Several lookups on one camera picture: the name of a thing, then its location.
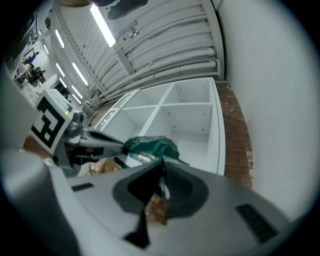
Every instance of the white shelving unit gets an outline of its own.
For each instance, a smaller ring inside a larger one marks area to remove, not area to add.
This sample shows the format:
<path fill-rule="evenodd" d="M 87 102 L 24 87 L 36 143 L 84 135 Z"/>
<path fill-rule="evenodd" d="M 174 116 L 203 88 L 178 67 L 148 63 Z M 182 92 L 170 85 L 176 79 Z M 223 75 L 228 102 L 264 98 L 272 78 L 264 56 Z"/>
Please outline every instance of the white shelving unit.
<path fill-rule="evenodd" d="M 225 128 L 213 78 L 131 91 L 95 128 L 122 142 L 136 136 L 166 136 L 190 166 L 219 175 L 225 172 Z"/>

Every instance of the fluorescent light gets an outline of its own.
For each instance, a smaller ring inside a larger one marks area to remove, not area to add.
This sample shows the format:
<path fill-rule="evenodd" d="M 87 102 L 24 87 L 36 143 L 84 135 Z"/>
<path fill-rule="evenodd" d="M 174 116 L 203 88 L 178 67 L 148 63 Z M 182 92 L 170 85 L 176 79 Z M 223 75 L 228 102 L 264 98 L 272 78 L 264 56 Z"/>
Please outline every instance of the fluorescent light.
<path fill-rule="evenodd" d="M 67 88 L 65 82 L 60 77 L 59 77 L 59 80 L 60 80 L 61 84 L 63 84 L 64 88 Z"/>
<path fill-rule="evenodd" d="M 78 96 L 83 99 L 82 95 L 78 92 L 78 90 L 76 89 L 76 87 L 74 87 L 73 85 L 71 85 L 72 89 L 74 89 L 74 91 L 76 92 L 76 94 L 78 94 Z"/>
<path fill-rule="evenodd" d="M 81 80 L 84 82 L 84 84 L 86 86 L 88 86 L 88 82 L 87 80 L 85 79 L 85 77 L 82 75 L 82 73 L 80 72 L 79 68 L 77 67 L 76 63 L 72 63 L 72 66 L 74 67 L 75 71 L 78 73 L 79 77 L 81 78 Z"/>
<path fill-rule="evenodd" d="M 46 54 L 49 54 L 47 46 L 45 44 L 43 46 L 44 46 Z"/>
<path fill-rule="evenodd" d="M 65 77 L 65 73 L 62 71 L 62 69 L 61 69 L 61 67 L 59 66 L 59 64 L 56 63 L 55 65 L 56 65 L 56 67 L 58 68 L 58 70 L 60 71 L 61 75 L 62 75 L 63 77 Z"/>
<path fill-rule="evenodd" d="M 81 104 L 81 101 L 77 98 L 76 95 L 74 95 L 74 94 L 72 93 L 72 96 L 75 98 L 75 100 L 76 100 L 79 104 Z"/>
<path fill-rule="evenodd" d="M 90 11 L 95 19 L 95 22 L 99 26 L 106 42 L 108 43 L 109 47 L 112 47 L 116 43 L 116 40 L 112 35 L 110 29 L 108 28 L 108 25 L 105 22 L 105 19 L 102 16 L 101 12 L 99 11 L 99 8 L 95 4 L 93 4 Z"/>
<path fill-rule="evenodd" d="M 65 43 L 64 43 L 64 41 L 62 41 L 62 38 L 61 38 L 61 35 L 60 35 L 58 29 L 55 30 L 55 35 L 58 38 L 58 41 L 59 41 L 61 47 L 65 48 Z"/>

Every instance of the brick wall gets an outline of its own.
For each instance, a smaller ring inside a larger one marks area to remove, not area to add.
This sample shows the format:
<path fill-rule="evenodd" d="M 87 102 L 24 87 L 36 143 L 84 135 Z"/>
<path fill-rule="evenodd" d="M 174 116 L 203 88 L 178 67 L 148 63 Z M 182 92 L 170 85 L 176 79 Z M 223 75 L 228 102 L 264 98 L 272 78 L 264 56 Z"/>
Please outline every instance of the brick wall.
<path fill-rule="evenodd" d="M 240 105 L 228 84 L 217 85 L 225 129 L 224 175 L 252 188 L 253 168 L 250 136 Z"/>

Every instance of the white wall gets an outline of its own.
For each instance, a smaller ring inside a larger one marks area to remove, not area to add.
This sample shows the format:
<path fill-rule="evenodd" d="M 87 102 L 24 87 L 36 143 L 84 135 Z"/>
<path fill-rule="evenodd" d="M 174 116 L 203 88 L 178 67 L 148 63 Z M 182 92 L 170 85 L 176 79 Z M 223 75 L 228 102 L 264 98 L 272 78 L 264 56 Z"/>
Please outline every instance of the white wall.
<path fill-rule="evenodd" d="M 224 0 L 227 79 L 253 149 L 253 189 L 291 220 L 320 178 L 320 69 L 304 30 L 278 3 Z"/>
<path fill-rule="evenodd" d="M 50 59 L 45 51 L 43 44 L 40 42 L 37 46 L 34 47 L 34 52 L 39 52 L 35 60 L 32 62 L 34 67 L 40 67 L 41 70 L 45 70 L 44 78 L 48 80 L 56 72 L 56 67 L 50 62 Z M 31 51 L 27 56 L 32 56 L 34 53 Z"/>

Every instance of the ceiling light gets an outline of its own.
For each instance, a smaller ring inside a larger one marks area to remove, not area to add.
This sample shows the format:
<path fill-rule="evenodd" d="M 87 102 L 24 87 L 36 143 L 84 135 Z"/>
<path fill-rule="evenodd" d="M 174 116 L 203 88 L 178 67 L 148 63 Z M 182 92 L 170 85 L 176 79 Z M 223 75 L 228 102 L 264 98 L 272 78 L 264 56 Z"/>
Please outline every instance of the ceiling light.
<path fill-rule="evenodd" d="M 60 35 L 58 29 L 55 30 L 55 35 L 58 38 L 58 41 L 59 41 L 61 47 L 65 48 L 65 43 L 64 43 L 64 41 L 62 41 L 62 38 L 61 38 L 61 35 Z"/>
<path fill-rule="evenodd" d="M 84 82 L 84 84 L 86 86 L 88 86 L 88 82 L 87 80 L 85 79 L 85 77 L 82 75 L 82 73 L 80 72 L 79 68 L 77 67 L 76 63 L 72 63 L 72 66 L 74 67 L 75 71 L 78 73 L 79 77 L 81 78 L 81 80 Z"/>
<path fill-rule="evenodd" d="M 45 44 L 43 46 L 44 46 L 46 54 L 49 54 L 47 46 Z"/>
<path fill-rule="evenodd" d="M 108 43 L 109 47 L 112 47 L 116 43 L 116 40 L 112 35 L 110 29 L 108 28 L 108 25 L 105 22 L 105 19 L 102 16 L 101 12 L 99 11 L 99 8 L 95 4 L 93 4 L 90 11 L 95 19 L 95 22 L 99 26 L 106 42 Z"/>
<path fill-rule="evenodd" d="M 75 100 L 76 100 L 79 104 L 81 104 L 81 101 L 77 98 L 76 95 L 74 95 L 74 94 L 72 93 L 72 96 L 75 98 Z"/>
<path fill-rule="evenodd" d="M 73 85 L 71 85 L 72 89 L 74 89 L 74 91 L 76 92 L 76 94 L 78 94 L 78 96 L 83 99 L 82 95 L 78 92 L 78 90 L 76 89 L 76 87 L 74 87 Z"/>
<path fill-rule="evenodd" d="M 63 84 L 64 88 L 67 88 L 65 82 L 60 77 L 59 77 L 59 80 L 60 80 L 61 84 Z"/>
<path fill-rule="evenodd" d="M 61 69 L 61 67 L 59 66 L 59 64 L 56 63 L 55 65 L 56 65 L 56 67 L 58 68 L 58 70 L 60 71 L 61 75 L 62 75 L 63 77 L 65 77 L 65 73 L 62 71 L 62 69 Z"/>

